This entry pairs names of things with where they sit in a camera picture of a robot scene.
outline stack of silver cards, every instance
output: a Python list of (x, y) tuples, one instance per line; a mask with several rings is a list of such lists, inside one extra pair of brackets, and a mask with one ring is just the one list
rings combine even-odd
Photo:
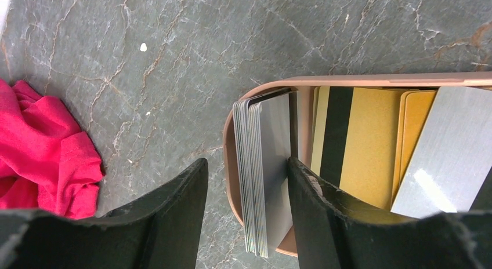
[(246, 250), (269, 257), (292, 226), (286, 167), (297, 157), (296, 92), (238, 101), (233, 118)]

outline black magnetic stripe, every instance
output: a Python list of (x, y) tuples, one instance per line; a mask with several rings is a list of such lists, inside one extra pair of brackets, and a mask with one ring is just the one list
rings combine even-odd
[(489, 170), (487, 177), (483, 181), (470, 210), (488, 210), (492, 209), (492, 168)]
[(353, 88), (330, 87), (320, 177), (337, 187), (342, 176), (352, 96)]

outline blank silver card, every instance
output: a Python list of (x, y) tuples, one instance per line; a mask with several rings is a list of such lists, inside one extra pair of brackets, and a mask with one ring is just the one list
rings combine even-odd
[(287, 189), (291, 156), (290, 97), (282, 94), (249, 108), (259, 255), (269, 257), (292, 227)]
[(492, 92), (442, 87), (391, 211), (423, 218), (468, 211), (492, 166)]

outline white speck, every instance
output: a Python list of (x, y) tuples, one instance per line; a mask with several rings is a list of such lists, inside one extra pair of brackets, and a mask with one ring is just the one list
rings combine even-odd
[(142, 44), (140, 45), (140, 51), (141, 51), (141, 52), (146, 52), (146, 51), (147, 51), (147, 44), (142, 43)]

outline red fabric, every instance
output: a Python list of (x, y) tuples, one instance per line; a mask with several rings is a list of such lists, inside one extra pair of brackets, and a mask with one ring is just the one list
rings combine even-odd
[(101, 158), (57, 98), (0, 79), (0, 208), (72, 219), (96, 212)]

